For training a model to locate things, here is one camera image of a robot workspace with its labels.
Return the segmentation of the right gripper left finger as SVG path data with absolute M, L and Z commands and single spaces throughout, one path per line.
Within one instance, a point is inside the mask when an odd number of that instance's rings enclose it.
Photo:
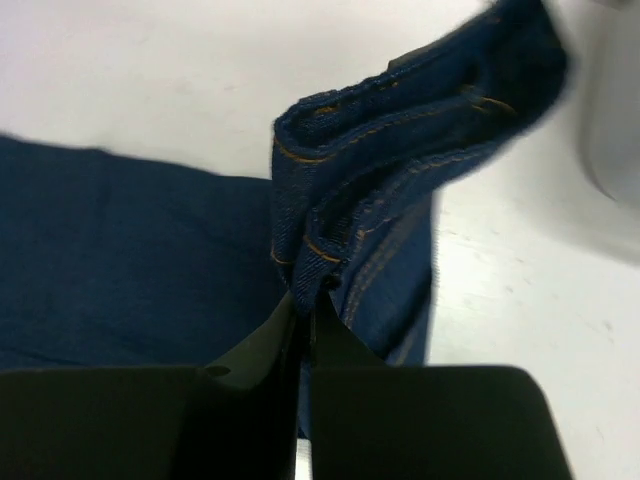
M 1 377 L 5 479 L 291 479 L 300 325 L 290 296 L 206 366 Z

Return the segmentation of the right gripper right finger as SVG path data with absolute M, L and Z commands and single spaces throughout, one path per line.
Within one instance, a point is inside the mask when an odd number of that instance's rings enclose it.
M 323 293 L 311 317 L 312 475 L 340 480 L 563 480 L 546 397 L 513 366 L 391 367 Z

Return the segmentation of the dark blue denim trousers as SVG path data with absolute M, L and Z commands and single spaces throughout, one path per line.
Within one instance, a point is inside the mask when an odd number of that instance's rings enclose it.
M 498 1 L 275 123 L 270 179 L 1 140 L 1 365 L 205 364 L 285 293 L 330 293 L 378 357 L 425 357 L 432 200 L 535 123 L 568 57 L 540 1 Z

